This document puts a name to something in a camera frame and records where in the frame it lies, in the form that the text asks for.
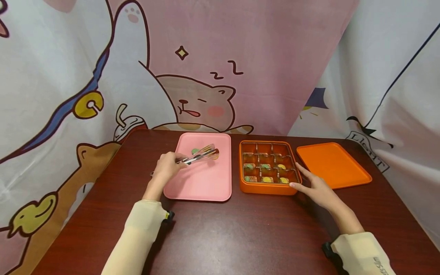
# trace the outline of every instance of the red-brown tabletop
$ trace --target red-brown tabletop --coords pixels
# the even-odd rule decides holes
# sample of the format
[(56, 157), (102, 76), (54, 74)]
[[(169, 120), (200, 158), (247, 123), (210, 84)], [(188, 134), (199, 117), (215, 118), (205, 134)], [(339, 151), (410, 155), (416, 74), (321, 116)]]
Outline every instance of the red-brown tabletop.
[[(176, 148), (181, 132), (139, 130), (117, 152), (45, 254), (34, 274), (100, 274), (140, 200), (157, 159)], [(298, 146), (336, 142), (373, 177), (370, 184), (336, 190), (373, 232), (404, 274), (439, 274), (440, 253), (357, 143), (345, 139), (231, 135), (232, 197), (223, 203), (162, 197), (175, 222), (164, 224), (144, 274), (338, 274), (321, 245), (338, 236), (331, 216), (303, 194), (246, 194), (239, 187), (238, 145), (280, 140)]]

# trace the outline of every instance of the tongs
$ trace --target tongs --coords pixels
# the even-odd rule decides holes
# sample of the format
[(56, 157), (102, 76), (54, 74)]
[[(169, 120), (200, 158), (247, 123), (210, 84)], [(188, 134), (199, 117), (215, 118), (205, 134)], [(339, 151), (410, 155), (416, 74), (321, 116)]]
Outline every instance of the tongs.
[(208, 146), (203, 147), (199, 151), (195, 152), (192, 156), (189, 158), (184, 158), (182, 160), (176, 161), (176, 163), (185, 163), (185, 164), (192, 164), (199, 161), (205, 161), (209, 159), (217, 159), (220, 154), (220, 151), (215, 148), (214, 144), (210, 144)]

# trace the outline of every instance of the cartoon backdrop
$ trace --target cartoon backdrop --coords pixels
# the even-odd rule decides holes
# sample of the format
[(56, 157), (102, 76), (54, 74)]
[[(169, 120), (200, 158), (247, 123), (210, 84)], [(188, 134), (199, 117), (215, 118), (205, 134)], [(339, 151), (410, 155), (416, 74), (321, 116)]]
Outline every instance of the cartoon backdrop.
[(332, 57), (357, 0), (0, 0), (0, 275), (30, 274), (140, 128), (350, 138), (435, 239), (435, 45), (388, 90), (439, 19), (421, 3), (363, 3)]

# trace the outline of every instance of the orange lid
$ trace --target orange lid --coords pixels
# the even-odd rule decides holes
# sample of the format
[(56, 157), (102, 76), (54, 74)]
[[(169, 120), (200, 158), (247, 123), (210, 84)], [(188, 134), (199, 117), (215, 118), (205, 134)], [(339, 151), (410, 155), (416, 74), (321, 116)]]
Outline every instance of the orange lid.
[(372, 181), (367, 171), (337, 143), (300, 146), (297, 153), (309, 171), (323, 178), (332, 189)]

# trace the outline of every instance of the sleeve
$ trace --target sleeve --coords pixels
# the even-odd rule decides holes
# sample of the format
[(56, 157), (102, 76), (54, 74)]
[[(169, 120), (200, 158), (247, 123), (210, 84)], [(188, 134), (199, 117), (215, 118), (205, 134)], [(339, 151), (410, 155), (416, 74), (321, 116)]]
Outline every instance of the sleeve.
[(161, 223), (167, 217), (160, 202), (141, 200), (135, 203), (101, 274), (140, 275)]
[(396, 275), (389, 258), (370, 232), (341, 235), (331, 244), (350, 275)]

